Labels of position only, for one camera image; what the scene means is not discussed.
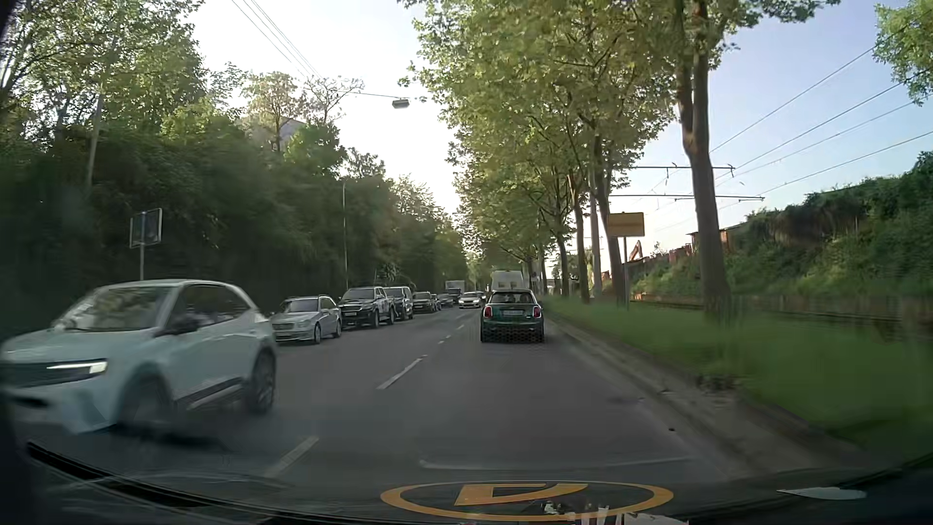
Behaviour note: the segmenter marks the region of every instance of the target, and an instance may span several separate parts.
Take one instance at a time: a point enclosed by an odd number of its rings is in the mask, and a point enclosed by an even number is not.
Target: grass
[[[625,310],[553,297],[545,304],[581,328],[694,374],[735,376],[761,401],[863,446],[903,453],[933,447],[933,352],[921,344],[763,314],[722,327],[695,310]]]

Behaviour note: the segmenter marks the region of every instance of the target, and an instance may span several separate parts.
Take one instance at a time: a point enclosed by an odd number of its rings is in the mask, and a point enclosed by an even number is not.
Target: white truck
[[[459,298],[463,293],[467,291],[467,282],[466,281],[445,281],[444,282],[444,293],[452,295],[454,299]]]
[[[521,270],[496,270],[492,273],[492,291],[528,288],[528,281]]]

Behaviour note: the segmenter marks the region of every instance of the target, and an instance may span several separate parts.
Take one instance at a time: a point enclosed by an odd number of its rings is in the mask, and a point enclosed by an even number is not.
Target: white suv
[[[189,410],[275,396],[269,321],[239,288],[188,279],[93,291],[50,328],[6,341],[0,363],[16,420],[72,433],[159,428]]]

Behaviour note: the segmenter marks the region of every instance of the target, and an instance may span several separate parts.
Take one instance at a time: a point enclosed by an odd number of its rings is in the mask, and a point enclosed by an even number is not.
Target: car wheel
[[[274,402],[275,359],[268,352],[260,352],[246,387],[246,410],[253,414],[265,414]]]
[[[165,384],[148,377],[131,385],[123,394],[117,426],[129,433],[160,435],[172,429],[174,408]]]

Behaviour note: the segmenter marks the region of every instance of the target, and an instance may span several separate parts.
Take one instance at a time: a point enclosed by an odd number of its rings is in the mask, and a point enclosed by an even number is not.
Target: car door
[[[199,321],[198,330],[161,336],[171,339],[171,342],[156,359],[176,401],[198,399],[203,391],[219,380],[212,358],[219,342],[215,328],[215,301],[210,291],[205,285],[187,285],[178,293],[169,314],[167,325],[183,316],[193,316]]]
[[[234,385],[249,378],[262,334],[256,328],[256,316],[249,315],[251,306],[237,291],[218,286],[216,294],[218,345],[214,350],[218,382]]]
[[[337,323],[341,320],[341,311],[334,304],[333,299],[322,295],[317,300],[317,307],[321,311],[322,321],[321,331],[324,335],[337,332]]]
[[[382,287],[376,287],[376,308],[379,309],[379,317],[384,318],[389,313],[389,301],[386,299],[385,290]]]

